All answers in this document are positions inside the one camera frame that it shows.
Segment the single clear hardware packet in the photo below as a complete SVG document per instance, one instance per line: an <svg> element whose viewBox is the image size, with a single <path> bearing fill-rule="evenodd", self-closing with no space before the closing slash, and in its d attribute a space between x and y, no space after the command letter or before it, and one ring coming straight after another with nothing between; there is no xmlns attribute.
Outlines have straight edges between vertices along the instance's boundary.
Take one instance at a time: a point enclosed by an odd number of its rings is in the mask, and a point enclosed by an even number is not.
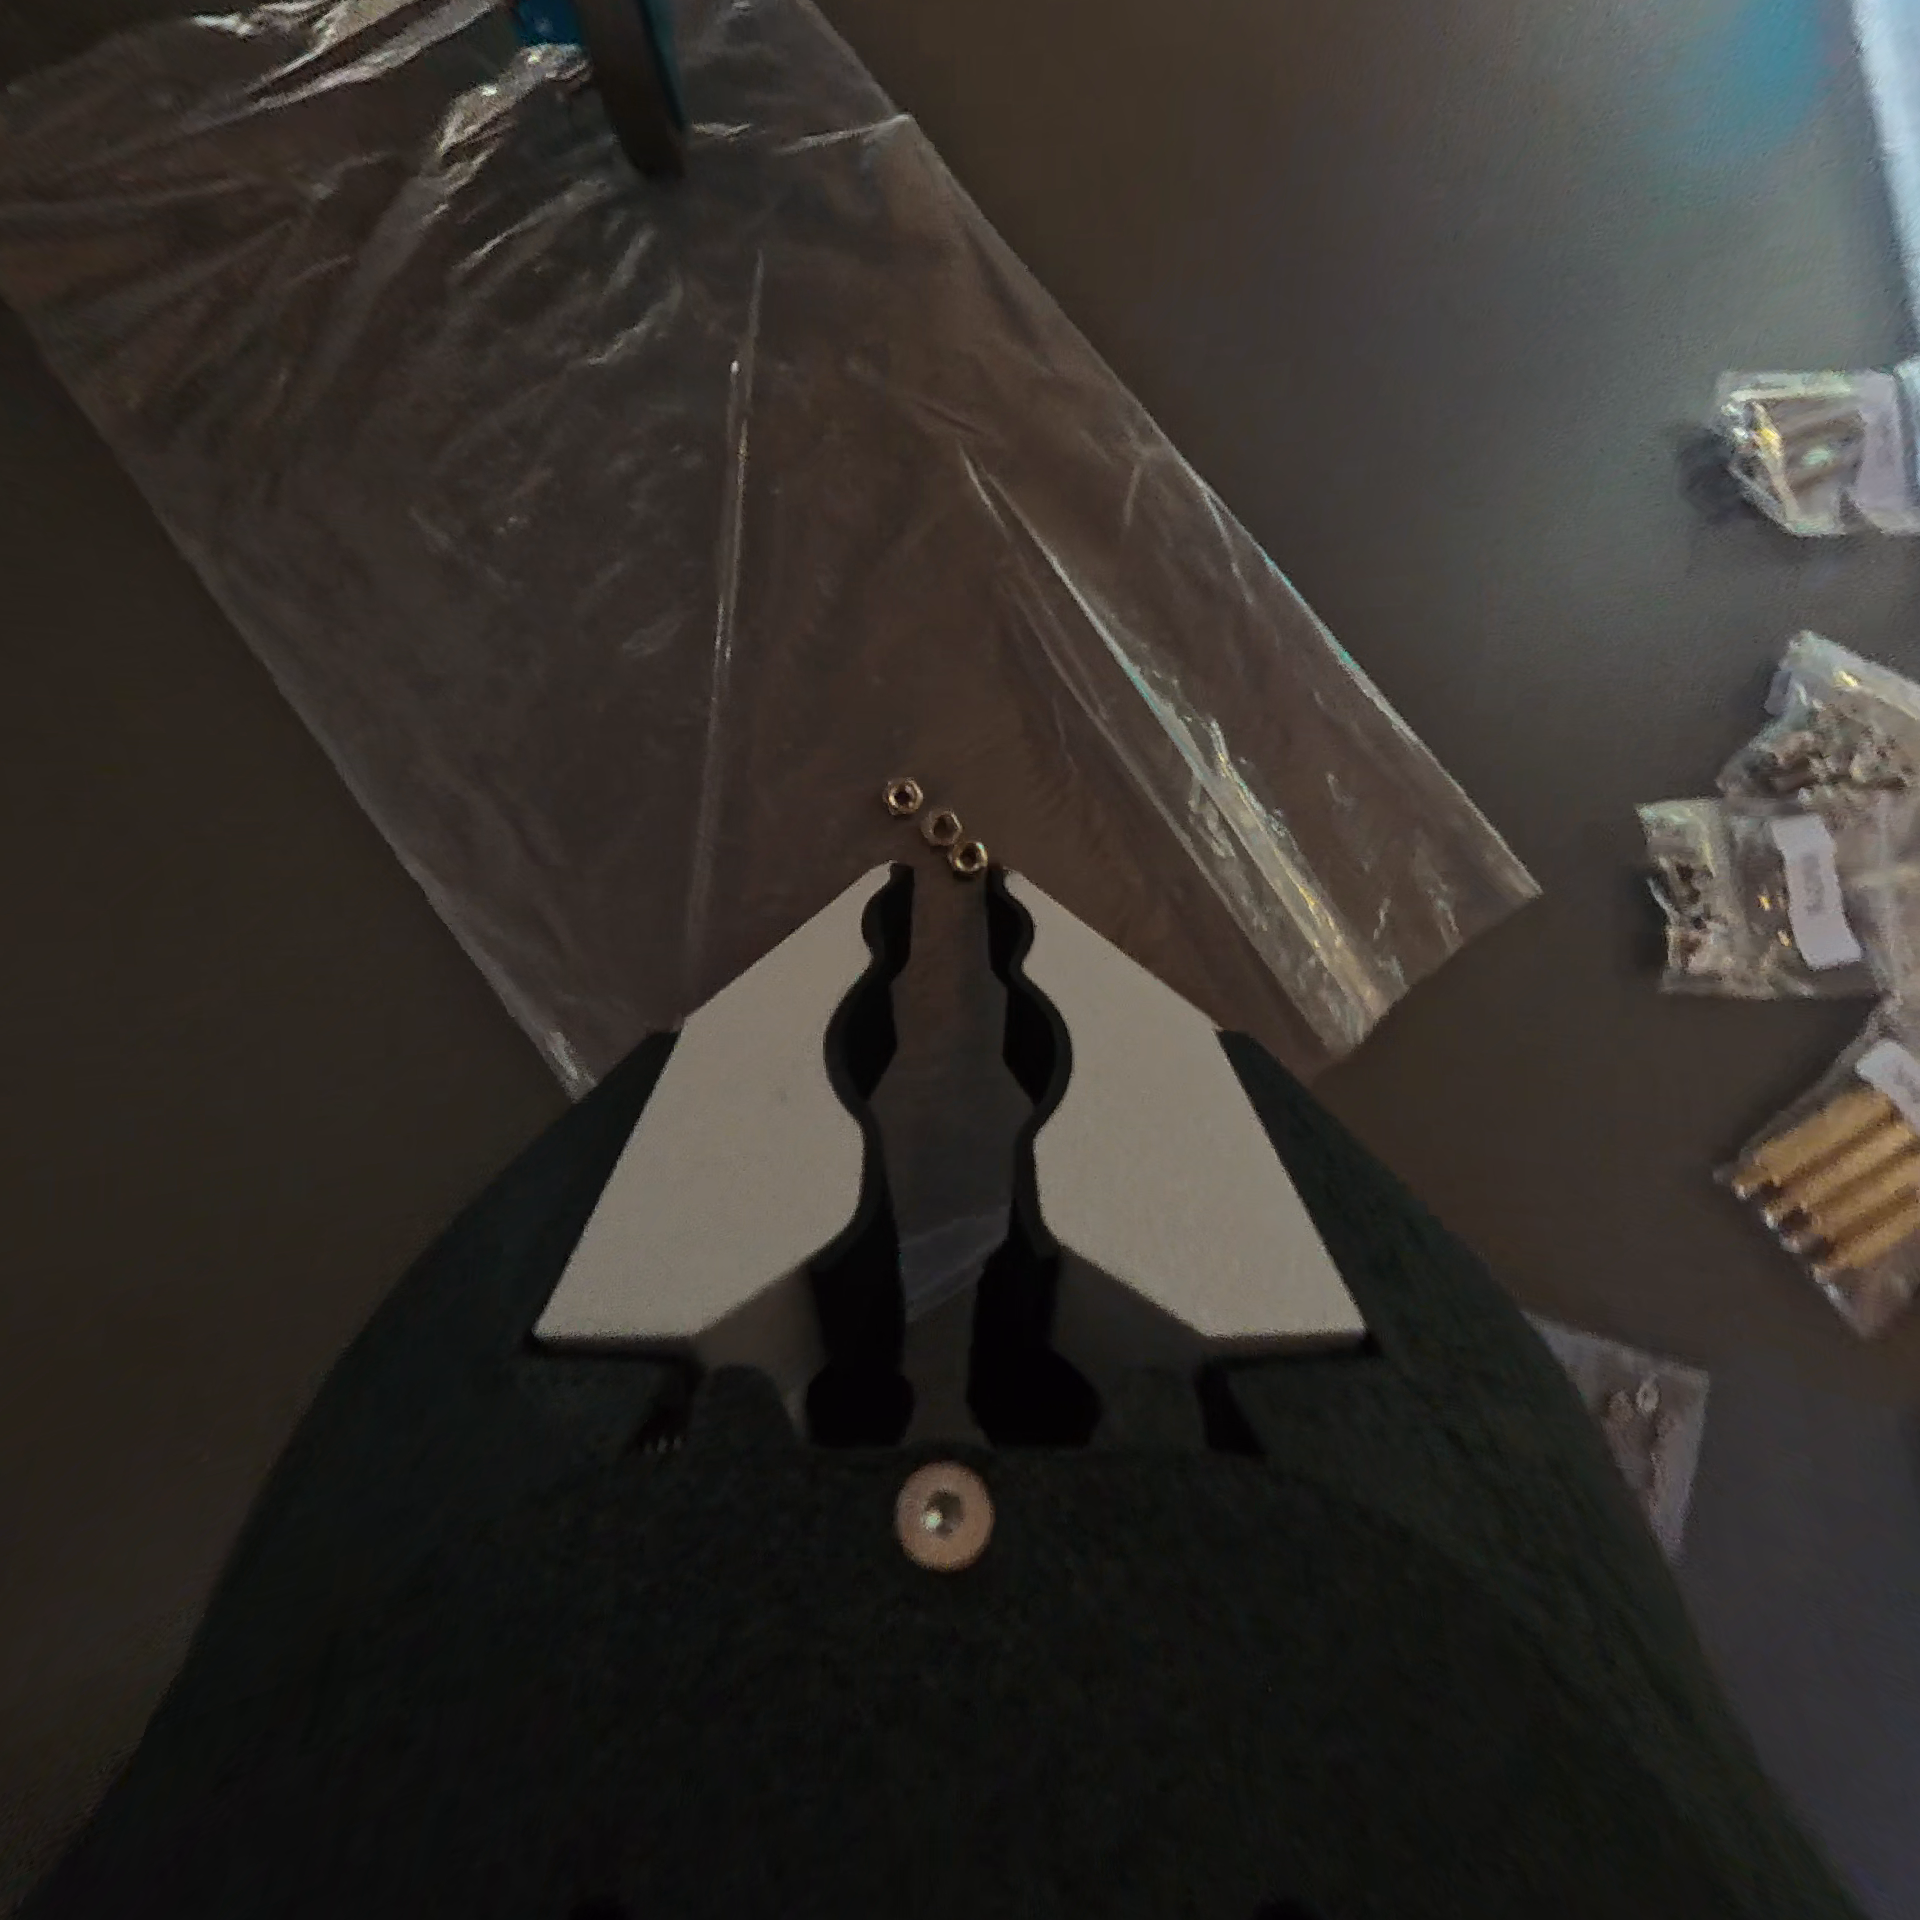
<svg viewBox="0 0 1920 1920"><path fill-rule="evenodd" d="M1712 1376L1684 1359L1528 1316L1595 1419L1664 1556L1684 1556Z"/></svg>

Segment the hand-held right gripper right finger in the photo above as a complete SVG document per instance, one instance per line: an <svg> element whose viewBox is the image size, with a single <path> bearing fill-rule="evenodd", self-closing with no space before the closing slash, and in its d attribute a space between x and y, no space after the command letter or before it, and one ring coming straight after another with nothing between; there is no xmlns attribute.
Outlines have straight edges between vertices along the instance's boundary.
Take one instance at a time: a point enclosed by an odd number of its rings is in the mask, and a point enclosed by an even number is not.
<svg viewBox="0 0 1920 1920"><path fill-rule="evenodd" d="M1222 1029L997 868L1000 1058L1027 1096L983 1263L967 1405L999 1450L1078 1450L1124 1386L1364 1350L1364 1316Z"/></svg>

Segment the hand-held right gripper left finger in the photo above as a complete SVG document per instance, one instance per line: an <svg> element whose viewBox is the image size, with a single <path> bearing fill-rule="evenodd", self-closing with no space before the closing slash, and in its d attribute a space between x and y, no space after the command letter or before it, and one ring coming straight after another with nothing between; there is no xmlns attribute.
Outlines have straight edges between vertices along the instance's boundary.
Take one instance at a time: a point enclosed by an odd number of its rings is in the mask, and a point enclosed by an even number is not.
<svg viewBox="0 0 1920 1920"><path fill-rule="evenodd" d="M876 1093L915 876L884 863L708 997L537 1316L553 1352L764 1373L822 1447L905 1438L901 1236Z"/></svg>

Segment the pile of small hardware bags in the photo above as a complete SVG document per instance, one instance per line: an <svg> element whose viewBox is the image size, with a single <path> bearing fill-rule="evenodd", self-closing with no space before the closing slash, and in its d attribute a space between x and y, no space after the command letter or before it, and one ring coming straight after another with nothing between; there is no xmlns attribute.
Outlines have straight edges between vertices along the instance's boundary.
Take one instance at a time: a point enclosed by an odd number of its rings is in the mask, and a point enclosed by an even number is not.
<svg viewBox="0 0 1920 1920"><path fill-rule="evenodd" d="M1917 685L1797 634L1766 723L1695 799L1638 806L1667 995L1864 1000L1718 1184L1859 1336L1917 1295Z"/></svg>

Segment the white foam sheet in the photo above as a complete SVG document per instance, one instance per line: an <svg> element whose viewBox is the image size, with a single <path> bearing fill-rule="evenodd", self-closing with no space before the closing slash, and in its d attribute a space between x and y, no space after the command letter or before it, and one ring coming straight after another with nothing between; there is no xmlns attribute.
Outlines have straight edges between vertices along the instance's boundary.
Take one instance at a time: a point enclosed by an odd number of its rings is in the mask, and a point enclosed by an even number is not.
<svg viewBox="0 0 1920 1920"><path fill-rule="evenodd" d="M1851 2L1887 210L1917 328L1917 2Z"/></svg>

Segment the grey desk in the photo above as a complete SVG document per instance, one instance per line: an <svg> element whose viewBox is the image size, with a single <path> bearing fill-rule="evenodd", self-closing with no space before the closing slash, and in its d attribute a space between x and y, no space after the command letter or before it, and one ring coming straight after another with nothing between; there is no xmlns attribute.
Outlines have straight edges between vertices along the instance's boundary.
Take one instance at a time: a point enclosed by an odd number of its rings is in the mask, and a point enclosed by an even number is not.
<svg viewBox="0 0 1920 1920"><path fill-rule="evenodd" d="M1873 1915L1915 1915L1915 1325L1715 1167L1855 1031L1669 998L1635 805L1915 542L1779 540L1729 368L1912 348L1845 5L828 5L1543 898L1323 1100L1555 1318L1712 1372L1686 1595ZM317 1380L565 1114L4 315L4 1906L177 1668Z"/></svg>

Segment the clear flat plastic bag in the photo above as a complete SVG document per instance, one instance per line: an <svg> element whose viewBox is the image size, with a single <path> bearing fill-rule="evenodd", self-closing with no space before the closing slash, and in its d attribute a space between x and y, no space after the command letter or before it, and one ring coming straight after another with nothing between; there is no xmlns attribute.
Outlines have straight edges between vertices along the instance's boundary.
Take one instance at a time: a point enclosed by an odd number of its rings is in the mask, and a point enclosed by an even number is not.
<svg viewBox="0 0 1920 1920"><path fill-rule="evenodd" d="M1300 1076L1540 894L813 5L687 173L493 5L4 86L4 301L572 1095L907 859L889 778Z"/></svg>

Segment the clear bag of long screws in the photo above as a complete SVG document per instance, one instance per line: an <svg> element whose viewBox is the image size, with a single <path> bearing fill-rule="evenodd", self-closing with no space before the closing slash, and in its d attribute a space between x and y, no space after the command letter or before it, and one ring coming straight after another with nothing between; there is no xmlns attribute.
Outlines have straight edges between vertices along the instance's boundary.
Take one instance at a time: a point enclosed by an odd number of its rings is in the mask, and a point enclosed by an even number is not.
<svg viewBox="0 0 1920 1920"><path fill-rule="evenodd" d="M1917 532L1917 358L1724 374L1712 426L1735 486L1792 538Z"/></svg>

